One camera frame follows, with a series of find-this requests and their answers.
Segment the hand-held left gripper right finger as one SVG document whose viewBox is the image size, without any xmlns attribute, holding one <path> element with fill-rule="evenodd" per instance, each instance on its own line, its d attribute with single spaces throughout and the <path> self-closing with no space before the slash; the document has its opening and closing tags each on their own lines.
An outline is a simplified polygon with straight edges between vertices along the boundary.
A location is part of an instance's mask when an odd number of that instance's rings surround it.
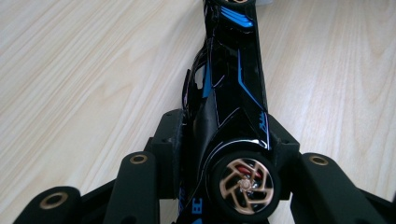
<svg viewBox="0 0 396 224">
<path fill-rule="evenodd" d="M 280 178 L 280 199 L 287 200 L 294 180 L 293 169 L 300 157 L 300 143 L 273 116 L 268 121 L 273 165 Z"/>
</svg>

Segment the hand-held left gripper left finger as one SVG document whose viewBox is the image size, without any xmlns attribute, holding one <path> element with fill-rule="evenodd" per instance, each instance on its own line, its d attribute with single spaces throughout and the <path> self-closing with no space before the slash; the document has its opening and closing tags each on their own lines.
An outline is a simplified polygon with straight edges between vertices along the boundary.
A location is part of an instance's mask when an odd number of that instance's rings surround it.
<svg viewBox="0 0 396 224">
<path fill-rule="evenodd" d="M 182 138 L 183 110 L 175 109 L 163 114 L 155 134 L 148 140 L 147 151 L 157 162 L 160 199 L 175 199 L 178 195 Z"/>
</svg>

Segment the black toy car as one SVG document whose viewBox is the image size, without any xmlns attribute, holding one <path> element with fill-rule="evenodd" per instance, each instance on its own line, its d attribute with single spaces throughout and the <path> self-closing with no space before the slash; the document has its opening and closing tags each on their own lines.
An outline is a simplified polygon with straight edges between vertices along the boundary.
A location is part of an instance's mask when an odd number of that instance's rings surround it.
<svg viewBox="0 0 396 224">
<path fill-rule="evenodd" d="M 280 197 L 256 0 L 203 0 L 205 42 L 183 91 L 177 224 L 263 224 Z"/>
</svg>

